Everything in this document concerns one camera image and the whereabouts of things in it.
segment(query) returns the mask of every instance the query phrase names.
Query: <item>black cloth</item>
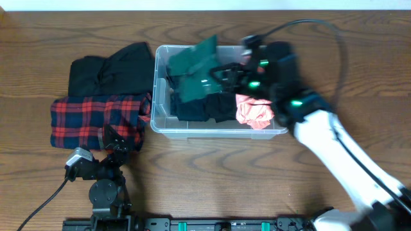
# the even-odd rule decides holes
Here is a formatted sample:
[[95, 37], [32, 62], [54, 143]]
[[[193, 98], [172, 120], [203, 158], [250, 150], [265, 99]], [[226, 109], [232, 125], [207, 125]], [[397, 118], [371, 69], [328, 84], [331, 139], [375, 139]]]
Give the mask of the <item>black cloth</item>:
[[208, 94], [204, 99], [181, 102], [179, 93], [171, 96], [171, 115], [179, 121], [208, 121], [214, 118], [217, 123], [235, 120], [237, 112], [236, 95], [231, 93]]
[[154, 63], [146, 42], [131, 44], [108, 58], [85, 56], [71, 64], [69, 96], [152, 92]]

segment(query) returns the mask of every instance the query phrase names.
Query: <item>green cloth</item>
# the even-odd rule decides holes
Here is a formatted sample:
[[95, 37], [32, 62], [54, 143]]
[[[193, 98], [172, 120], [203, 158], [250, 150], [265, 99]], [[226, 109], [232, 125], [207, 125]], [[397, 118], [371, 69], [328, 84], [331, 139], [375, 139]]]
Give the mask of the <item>green cloth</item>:
[[211, 68], [221, 66], [216, 52], [217, 36], [214, 35], [170, 57], [169, 74], [178, 81], [177, 90], [183, 103], [222, 91], [222, 86], [209, 75]]

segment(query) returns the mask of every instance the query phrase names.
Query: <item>black folded shirt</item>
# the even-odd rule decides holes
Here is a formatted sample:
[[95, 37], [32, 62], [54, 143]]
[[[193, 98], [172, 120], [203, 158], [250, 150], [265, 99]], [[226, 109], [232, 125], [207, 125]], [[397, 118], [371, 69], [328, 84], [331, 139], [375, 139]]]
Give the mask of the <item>black folded shirt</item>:
[[71, 64], [69, 96], [152, 92], [154, 63], [146, 42], [131, 44], [108, 58], [85, 56]]

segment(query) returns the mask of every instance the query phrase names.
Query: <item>plastic bin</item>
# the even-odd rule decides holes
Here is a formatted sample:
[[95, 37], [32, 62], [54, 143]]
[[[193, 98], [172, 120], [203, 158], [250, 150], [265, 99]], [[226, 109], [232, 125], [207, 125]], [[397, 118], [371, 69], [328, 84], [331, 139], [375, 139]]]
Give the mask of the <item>plastic bin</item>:
[[[163, 133], [170, 139], [190, 137], [251, 138], [271, 139], [286, 133], [287, 129], [278, 126], [274, 120], [263, 130], [253, 130], [247, 124], [238, 121], [216, 123], [214, 119], [206, 122], [179, 121], [170, 115], [171, 89], [165, 79], [166, 65], [170, 56], [191, 46], [162, 45], [155, 52], [155, 72], [153, 87], [152, 119], [150, 125], [155, 132]], [[218, 59], [222, 64], [240, 62], [241, 46], [218, 46]]]

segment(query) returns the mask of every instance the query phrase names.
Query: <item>cable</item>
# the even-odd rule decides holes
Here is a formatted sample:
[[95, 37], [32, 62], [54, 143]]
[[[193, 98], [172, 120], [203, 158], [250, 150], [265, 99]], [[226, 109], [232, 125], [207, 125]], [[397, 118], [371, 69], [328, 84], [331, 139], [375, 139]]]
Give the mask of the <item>cable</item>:
[[36, 215], [36, 213], [38, 213], [41, 209], [44, 208], [44, 206], [46, 206], [55, 196], [57, 196], [57, 194], [63, 189], [63, 187], [66, 185], [67, 181], [69, 179], [66, 177], [62, 183], [62, 185], [56, 190], [56, 192], [50, 196], [50, 198], [48, 198], [42, 205], [40, 205], [39, 208], [37, 208], [36, 210], [34, 210], [34, 212], [32, 212], [30, 214], [30, 216], [28, 216], [23, 223], [21, 224], [21, 226], [17, 229], [17, 231], [21, 231], [23, 229], [23, 227], [27, 224], [27, 222], [34, 216]]
[[377, 176], [375, 176], [369, 169], [367, 169], [367, 167], [365, 167], [354, 156], [354, 154], [347, 148], [347, 146], [344, 144], [344, 142], [341, 141], [340, 135], [337, 132], [337, 129], [335, 128], [334, 120], [337, 118], [337, 113], [336, 113], [337, 106], [338, 106], [338, 103], [339, 103], [341, 90], [342, 90], [342, 88], [344, 86], [344, 83], [347, 79], [347, 73], [348, 73], [347, 46], [345, 45], [345, 41], [344, 41], [344, 39], [342, 38], [342, 36], [340, 34], [340, 30], [336, 26], [334, 26], [331, 23], [326, 22], [326, 21], [322, 21], [322, 20], [318, 20], [318, 19], [301, 19], [301, 20], [296, 20], [296, 21], [292, 21], [292, 22], [287, 22], [286, 24], [278, 26], [278, 27], [270, 30], [266, 34], [262, 35], [261, 39], [263, 40], [267, 36], [277, 32], [281, 29], [287, 28], [289, 26], [300, 24], [300, 23], [307, 23], [307, 22], [321, 24], [321, 25], [324, 25], [327, 28], [329, 28], [331, 31], [334, 32], [335, 40], [336, 40], [337, 45], [338, 45], [338, 49], [339, 49], [339, 53], [340, 53], [340, 71], [339, 71], [339, 77], [338, 77], [337, 85], [336, 85], [336, 88], [335, 88], [334, 96], [331, 99], [331, 111], [329, 112], [329, 117], [328, 117], [329, 118], [329, 125], [330, 125], [333, 133], [335, 134], [335, 137], [336, 137], [337, 141], [347, 151], [348, 155], [371, 177], [371, 179], [373, 179], [384, 191], [386, 191], [394, 199], [394, 201], [399, 206], [401, 206], [403, 209], [405, 209], [411, 215], [411, 209], [404, 202], [401, 201], [401, 199], [397, 196], [397, 194], [392, 192]]

